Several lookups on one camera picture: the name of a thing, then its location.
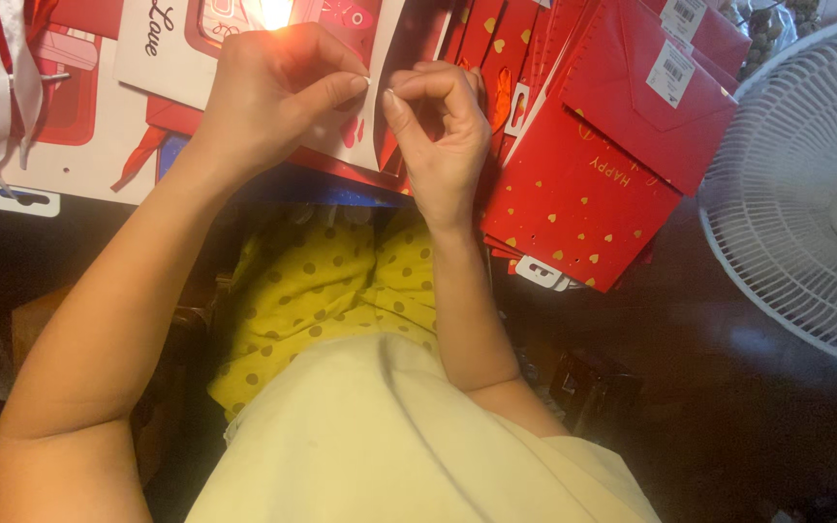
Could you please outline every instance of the fan grille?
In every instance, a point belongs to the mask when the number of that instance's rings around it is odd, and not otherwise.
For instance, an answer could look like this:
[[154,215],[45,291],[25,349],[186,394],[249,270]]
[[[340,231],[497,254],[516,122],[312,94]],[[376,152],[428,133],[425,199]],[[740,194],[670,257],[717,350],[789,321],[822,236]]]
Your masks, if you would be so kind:
[[837,355],[837,26],[743,86],[700,190],[713,252],[761,309]]

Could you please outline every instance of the barcode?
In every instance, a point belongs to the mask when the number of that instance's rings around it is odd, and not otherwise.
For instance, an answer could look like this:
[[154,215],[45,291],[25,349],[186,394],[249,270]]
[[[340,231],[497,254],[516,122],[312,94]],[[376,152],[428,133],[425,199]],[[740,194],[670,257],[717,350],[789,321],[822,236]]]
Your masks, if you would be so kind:
[[670,76],[673,77],[676,82],[679,82],[683,78],[683,71],[677,67],[676,63],[671,62],[670,59],[664,61],[664,69],[670,73]]
[[683,18],[684,21],[687,23],[693,21],[693,18],[697,17],[697,14],[680,0],[677,0],[677,3],[673,6],[674,12],[680,15],[680,18]]

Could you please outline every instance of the barcode label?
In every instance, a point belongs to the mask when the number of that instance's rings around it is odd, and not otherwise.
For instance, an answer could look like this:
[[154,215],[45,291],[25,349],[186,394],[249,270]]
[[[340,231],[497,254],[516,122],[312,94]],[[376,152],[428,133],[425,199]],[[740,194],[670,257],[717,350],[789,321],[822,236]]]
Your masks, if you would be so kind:
[[670,76],[673,77],[675,81],[679,82],[683,79],[683,71],[678,69],[677,64],[671,62],[670,59],[664,61],[664,69],[666,69],[667,72],[670,73]]
[[696,12],[680,0],[677,0],[677,2],[673,5],[673,10],[680,15],[680,18],[683,18],[683,21],[686,22],[693,21],[693,18],[697,17]]
[[693,61],[680,52],[677,46],[664,40],[664,46],[646,82],[670,107],[676,109],[696,69]]
[[683,46],[689,46],[704,14],[703,0],[667,0],[660,11],[660,24]]

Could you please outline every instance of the fingernail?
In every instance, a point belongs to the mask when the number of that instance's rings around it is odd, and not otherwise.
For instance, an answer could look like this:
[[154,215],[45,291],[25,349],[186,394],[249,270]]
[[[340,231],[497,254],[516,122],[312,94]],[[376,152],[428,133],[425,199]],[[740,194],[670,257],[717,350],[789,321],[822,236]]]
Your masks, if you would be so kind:
[[370,85],[370,79],[367,77],[354,77],[351,79],[351,89],[361,92]]
[[392,89],[386,89],[383,91],[383,105],[385,105],[386,109],[389,111],[400,110],[399,97],[392,92]]

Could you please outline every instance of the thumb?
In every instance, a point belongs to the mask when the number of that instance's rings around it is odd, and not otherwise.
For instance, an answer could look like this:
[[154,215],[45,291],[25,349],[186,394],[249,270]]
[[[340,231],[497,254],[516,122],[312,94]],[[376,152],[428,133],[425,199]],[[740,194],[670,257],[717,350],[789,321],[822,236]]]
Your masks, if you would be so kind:
[[366,78],[339,71],[302,89],[292,97],[301,113],[308,116],[308,127],[322,113],[351,100],[367,88]]
[[421,151],[432,145],[425,129],[421,128],[409,104],[396,96],[391,89],[383,91],[383,113],[386,115],[389,130],[399,142],[403,159],[407,164],[414,164],[421,156]]

